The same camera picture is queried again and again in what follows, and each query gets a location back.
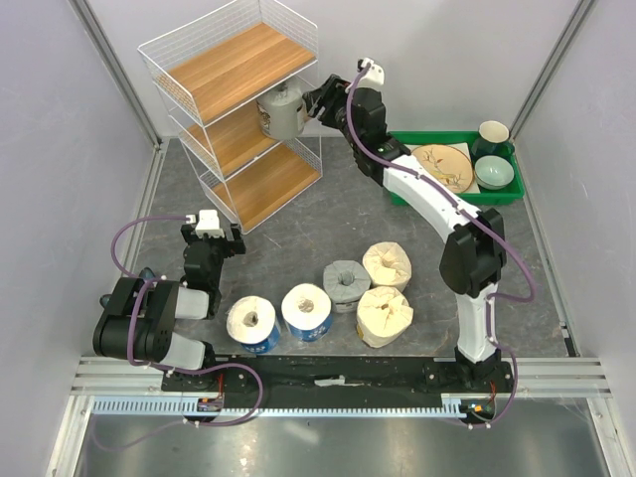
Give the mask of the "grey paper towel roll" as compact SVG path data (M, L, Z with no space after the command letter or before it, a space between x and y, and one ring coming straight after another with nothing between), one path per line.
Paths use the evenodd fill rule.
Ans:
M298 137L304 129L304 102L301 88L293 79L278 84L256 99L260 129L267 137L285 141Z

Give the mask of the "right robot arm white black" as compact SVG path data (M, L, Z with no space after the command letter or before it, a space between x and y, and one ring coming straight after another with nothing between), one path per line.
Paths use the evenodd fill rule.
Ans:
M460 330L452 370L462 389L480 390L501 361L488 299L507 260L499 243L504 236L502 216L494 209L479 211L423 169L408 147L388 133L378 90L354 87L332 75L301 97L306 116L339 131L358 168L406 200L443 239L439 271L456 296Z

